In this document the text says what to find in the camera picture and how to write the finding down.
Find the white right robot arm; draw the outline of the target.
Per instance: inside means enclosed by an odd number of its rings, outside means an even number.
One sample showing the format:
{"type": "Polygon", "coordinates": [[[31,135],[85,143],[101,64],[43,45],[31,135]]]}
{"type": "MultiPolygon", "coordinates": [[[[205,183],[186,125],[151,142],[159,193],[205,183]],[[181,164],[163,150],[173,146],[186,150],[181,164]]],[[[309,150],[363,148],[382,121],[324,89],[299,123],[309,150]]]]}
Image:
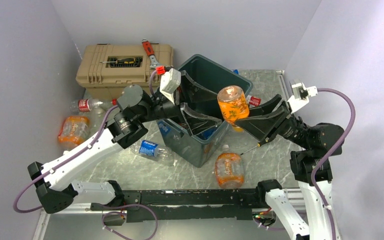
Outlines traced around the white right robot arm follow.
{"type": "Polygon", "coordinates": [[[301,147],[291,152],[290,168],[304,199],[307,220],[295,210],[277,180],[258,183],[256,203],[275,212],[292,240],[338,240],[328,159],[342,153],[347,131],[332,123],[305,124],[295,112],[308,102],[308,96],[292,96],[286,101],[276,96],[251,108],[249,116],[237,119],[235,124],[261,144],[281,136],[301,147]]]}

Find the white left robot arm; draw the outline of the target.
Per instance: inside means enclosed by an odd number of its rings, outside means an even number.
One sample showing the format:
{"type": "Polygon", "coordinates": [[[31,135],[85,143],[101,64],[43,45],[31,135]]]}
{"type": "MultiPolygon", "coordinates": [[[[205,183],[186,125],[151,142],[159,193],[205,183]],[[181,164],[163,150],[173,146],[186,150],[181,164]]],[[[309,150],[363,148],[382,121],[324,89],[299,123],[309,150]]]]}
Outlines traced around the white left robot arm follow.
{"type": "Polygon", "coordinates": [[[82,182],[77,176],[136,143],[148,132],[144,123],[177,118],[191,134],[221,123],[220,118],[193,109],[194,104],[216,100],[217,94],[185,71],[171,69],[162,75],[161,83],[164,87],[160,97],[149,96],[137,84],[127,86],[116,100],[119,111],[113,118],[105,117],[91,138],[53,161],[28,166],[38,199],[47,213],[60,212],[73,203],[96,203],[111,210],[123,206],[125,196],[116,181],[82,182]]]}

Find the clear bottle light blue label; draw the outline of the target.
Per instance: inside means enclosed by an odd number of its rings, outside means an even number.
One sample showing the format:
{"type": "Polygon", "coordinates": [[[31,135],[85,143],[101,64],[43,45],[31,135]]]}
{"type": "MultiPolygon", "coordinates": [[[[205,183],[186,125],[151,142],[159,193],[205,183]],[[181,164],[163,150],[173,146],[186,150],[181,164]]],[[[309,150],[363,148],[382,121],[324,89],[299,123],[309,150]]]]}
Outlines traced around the clear bottle light blue label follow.
{"type": "Polygon", "coordinates": [[[216,127],[209,128],[209,129],[207,129],[207,130],[201,132],[201,133],[199,134],[199,137],[200,137],[202,140],[207,140],[207,139],[209,139],[209,138],[214,134],[214,132],[215,132],[216,130],[217,130],[216,127]]]}

